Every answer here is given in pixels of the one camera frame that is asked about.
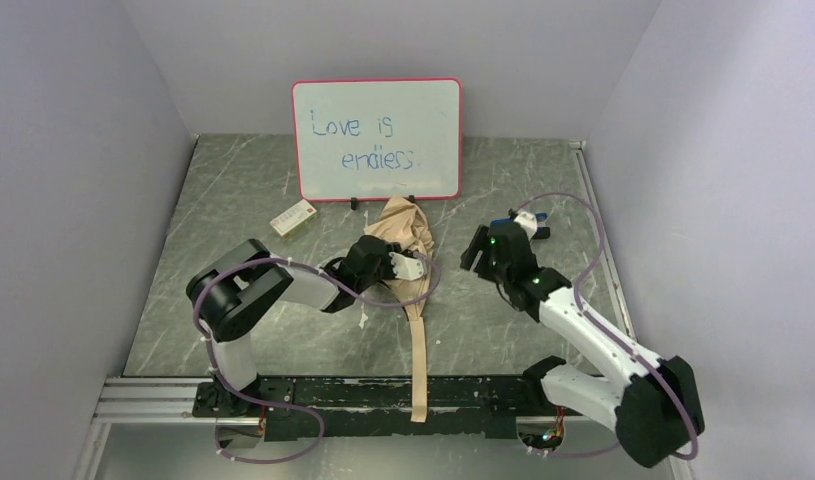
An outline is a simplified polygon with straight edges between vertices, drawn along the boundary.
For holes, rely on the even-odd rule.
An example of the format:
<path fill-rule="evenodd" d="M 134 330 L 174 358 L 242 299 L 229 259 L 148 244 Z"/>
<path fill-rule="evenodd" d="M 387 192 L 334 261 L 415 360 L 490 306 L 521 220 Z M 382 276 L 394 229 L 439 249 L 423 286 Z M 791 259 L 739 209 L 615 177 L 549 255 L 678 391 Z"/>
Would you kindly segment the beige and black umbrella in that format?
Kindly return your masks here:
<path fill-rule="evenodd" d="M 378 221 L 364 232 L 403 249 L 418 251 L 430 259 L 434 242 L 427 217 L 421 208 L 403 197 L 392 197 L 383 207 Z M 414 300 L 428 293 L 431 280 L 385 280 L 384 285 L 399 302 Z M 424 423 L 428 417 L 428 371 L 423 311 L 425 300 L 404 307 L 411 333 L 412 349 L 412 407 L 411 421 Z"/>

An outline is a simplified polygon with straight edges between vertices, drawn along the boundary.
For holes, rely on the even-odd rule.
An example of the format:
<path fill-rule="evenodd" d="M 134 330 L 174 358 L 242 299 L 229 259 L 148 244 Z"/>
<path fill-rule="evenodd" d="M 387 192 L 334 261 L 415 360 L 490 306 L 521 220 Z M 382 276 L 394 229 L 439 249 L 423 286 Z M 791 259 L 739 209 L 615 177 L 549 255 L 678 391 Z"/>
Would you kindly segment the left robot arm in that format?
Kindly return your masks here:
<path fill-rule="evenodd" d="M 197 324 L 209 335 L 217 372 L 234 390 L 254 396 L 259 378 L 251 331 L 269 309 L 287 302 L 342 311 L 372 285 L 394 280 L 393 256 L 403 252 L 398 243 L 363 235 L 317 273 L 249 239 L 194 276 L 185 293 L 199 308 Z"/>

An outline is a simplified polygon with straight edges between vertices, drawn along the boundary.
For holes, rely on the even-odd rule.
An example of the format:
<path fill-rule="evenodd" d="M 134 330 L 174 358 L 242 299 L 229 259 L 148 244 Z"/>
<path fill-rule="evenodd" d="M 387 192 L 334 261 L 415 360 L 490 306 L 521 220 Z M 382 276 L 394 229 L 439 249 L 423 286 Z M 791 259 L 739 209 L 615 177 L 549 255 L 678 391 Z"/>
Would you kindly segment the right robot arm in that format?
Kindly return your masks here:
<path fill-rule="evenodd" d="M 598 371 L 542 360 L 527 371 L 542 397 L 609 429 L 640 466 L 654 467 L 684 447 L 696 450 L 705 420 L 690 364 L 640 345 L 591 309 L 568 278 L 539 266 L 531 235 L 513 220 L 481 225 L 460 266 L 493 283 L 514 310 L 559 334 Z"/>

